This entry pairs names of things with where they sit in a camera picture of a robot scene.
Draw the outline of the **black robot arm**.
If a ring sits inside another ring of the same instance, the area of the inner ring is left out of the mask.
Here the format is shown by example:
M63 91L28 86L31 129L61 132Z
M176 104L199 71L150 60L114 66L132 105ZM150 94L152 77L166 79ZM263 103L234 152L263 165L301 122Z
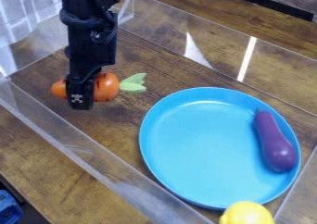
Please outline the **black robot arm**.
M72 109L92 108L96 75L115 64L118 14L109 9L119 1L61 0L59 19L68 31L69 60L65 94Z

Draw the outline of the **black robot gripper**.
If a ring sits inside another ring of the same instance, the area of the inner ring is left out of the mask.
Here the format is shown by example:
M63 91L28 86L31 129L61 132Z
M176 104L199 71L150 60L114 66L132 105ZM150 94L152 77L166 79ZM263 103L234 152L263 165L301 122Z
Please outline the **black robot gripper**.
M67 101L71 109L91 110L96 75L101 67L115 63L118 15L104 11L99 16L80 19L61 9L59 18L68 28Z

